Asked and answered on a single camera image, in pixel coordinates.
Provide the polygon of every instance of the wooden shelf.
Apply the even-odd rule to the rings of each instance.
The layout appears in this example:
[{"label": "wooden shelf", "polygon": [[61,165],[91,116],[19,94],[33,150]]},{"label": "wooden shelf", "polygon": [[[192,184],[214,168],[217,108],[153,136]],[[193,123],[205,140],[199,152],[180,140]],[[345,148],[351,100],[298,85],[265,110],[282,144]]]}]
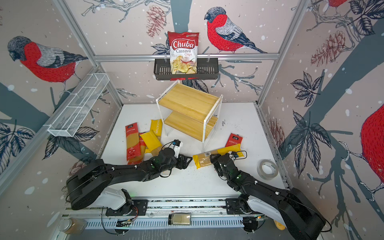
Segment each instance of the wooden shelf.
[{"label": "wooden shelf", "polygon": [[216,96],[177,83],[159,101],[159,105],[203,123],[217,100]]},{"label": "wooden shelf", "polygon": [[[216,122],[217,117],[212,116],[205,128],[205,139],[207,139]],[[164,120],[164,123],[199,141],[203,141],[203,122],[173,111],[167,119]]]}]

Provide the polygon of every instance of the chip bag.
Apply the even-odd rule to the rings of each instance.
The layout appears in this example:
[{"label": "chip bag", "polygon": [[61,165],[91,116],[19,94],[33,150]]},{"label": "chip bag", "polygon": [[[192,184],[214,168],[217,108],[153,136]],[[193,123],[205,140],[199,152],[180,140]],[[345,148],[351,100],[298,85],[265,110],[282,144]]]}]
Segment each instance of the chip bag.
[{"label": "chip bag", "polygon": [[172,74],[197,73],[199,33],[168,32]]}]

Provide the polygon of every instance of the wooden board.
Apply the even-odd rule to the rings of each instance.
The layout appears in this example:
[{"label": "wooden board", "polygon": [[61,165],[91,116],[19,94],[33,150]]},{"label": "wooden board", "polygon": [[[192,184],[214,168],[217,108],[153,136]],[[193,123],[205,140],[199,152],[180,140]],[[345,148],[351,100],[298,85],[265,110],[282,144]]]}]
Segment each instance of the wooden board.
[{"label": "wooden board", "polygon": [[160,101],[159,105],[203,122],[218,97],[176,84]]},{"label": "wooden board", "polygon": [[[211,132],[216,122],[217,117],[212,116],[205,128],[205,139],[207,139],[209,133]],[[194,118],[190,118],[187,115],[173,111],[167,117],[167,119],[164,120],[164,123],[193,137],[194,139],[197,139],[199,141],[203,140],[203,123],[197,121]]]},{"label": "wooden board", "polygon": [[[145,132],[149,131],[151,119],[159,118],[160,114],[156,104],[124,105],[101,158],[109,164],[126,164],[125,126],[137,122],[139,131]],[[180,149],[181,154],[192,156],[201,153],[200,141],[176,129],[166,136],[164,128],[169,131],[170,127],[163,124],[160,140],[162,144],[179,139],[183,142]],[[249,173],[258,181],[284,189],[280,174],[272,180],[266,181],[257,173],[257,166],[262,159],[274,160],[253,103],[223,103],[216,130],[210,137],[211,140],[207,144],[206,150],[224,147],[231,133],[243,136],[241,149],[246,150],[248,154],[246,159],[235,161],[239,170]],[[151,157],[151,154],[146,154],[144,159],[148,160]],[[187,169],[173,169],[172,174],[167,178],[158,177],[147,182],[124,182],[110,187],[126,189],[132,197],[140,198],[169,196],[228,198],[240,194],[231,189],[226,181],[219,178],[213,165],[196,169],[193,161]]]}]

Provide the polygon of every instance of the clear tape roll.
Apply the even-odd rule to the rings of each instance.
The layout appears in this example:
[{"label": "clear tape roll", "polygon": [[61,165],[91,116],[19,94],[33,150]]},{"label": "clear tape roll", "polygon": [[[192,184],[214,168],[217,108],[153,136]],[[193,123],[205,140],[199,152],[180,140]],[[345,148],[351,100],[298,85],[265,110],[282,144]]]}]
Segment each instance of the clear tape roll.
[{"label": "clear tape roll", "polygon": [[[263,170],[263,166],[265,166],[265,168],[269,168],[271,173],[266,173],[264,170]],[[277,166],[274,162],[272,162],[271,160],[268,160],[268,159],[263,159],[260,163],[259,163],[259,166],[257,167],[257,173],[260,175],[260,177],[262,177],[263,179],[265,180],[271,180],[273,179],[274,177],[277,176],[277,174],[279,173],[279,170],[277,169]]]}]

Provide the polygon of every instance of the black basket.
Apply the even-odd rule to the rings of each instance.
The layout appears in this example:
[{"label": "black basket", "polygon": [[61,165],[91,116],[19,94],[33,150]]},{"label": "black basket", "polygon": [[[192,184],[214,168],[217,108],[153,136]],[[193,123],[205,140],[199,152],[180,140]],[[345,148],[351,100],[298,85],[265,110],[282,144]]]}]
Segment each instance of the black basket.
[{"label": "black basket", "polygon": [[217,58],[198,58],[197,73],[195,74],[172,74],[170,70],[169,58],[165,62],[164,59],[155,59],[154,74],[157,80],[187,80],[200,79],[209,80],[218,78],[218,61]]}]

